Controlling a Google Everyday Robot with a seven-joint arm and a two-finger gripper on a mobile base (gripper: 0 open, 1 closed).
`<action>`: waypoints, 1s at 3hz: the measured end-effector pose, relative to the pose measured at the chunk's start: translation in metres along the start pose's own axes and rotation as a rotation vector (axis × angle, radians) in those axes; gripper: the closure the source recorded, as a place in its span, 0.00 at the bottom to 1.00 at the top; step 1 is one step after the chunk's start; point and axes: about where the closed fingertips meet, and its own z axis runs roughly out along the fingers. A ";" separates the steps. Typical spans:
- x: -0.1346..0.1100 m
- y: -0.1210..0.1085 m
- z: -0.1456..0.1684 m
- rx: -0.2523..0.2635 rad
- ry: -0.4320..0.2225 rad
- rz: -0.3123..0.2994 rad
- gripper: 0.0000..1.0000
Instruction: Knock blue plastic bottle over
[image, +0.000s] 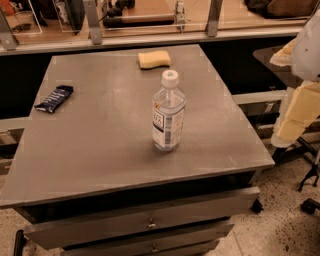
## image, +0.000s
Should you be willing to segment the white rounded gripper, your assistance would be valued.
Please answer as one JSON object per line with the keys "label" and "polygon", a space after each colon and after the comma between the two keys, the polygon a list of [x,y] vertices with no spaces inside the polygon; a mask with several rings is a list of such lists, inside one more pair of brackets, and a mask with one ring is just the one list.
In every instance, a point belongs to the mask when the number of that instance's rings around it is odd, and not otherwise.
{"label": "white rounded gripper", "polygon": [[288,88],[282,99],[271,143],[275,147],[286,148],[320,116],[320,9],[295,40],[292,39],[271,57],[270,63],[280,67],[291,65],[295,76],[309,80],[303,81],[296,89]]}

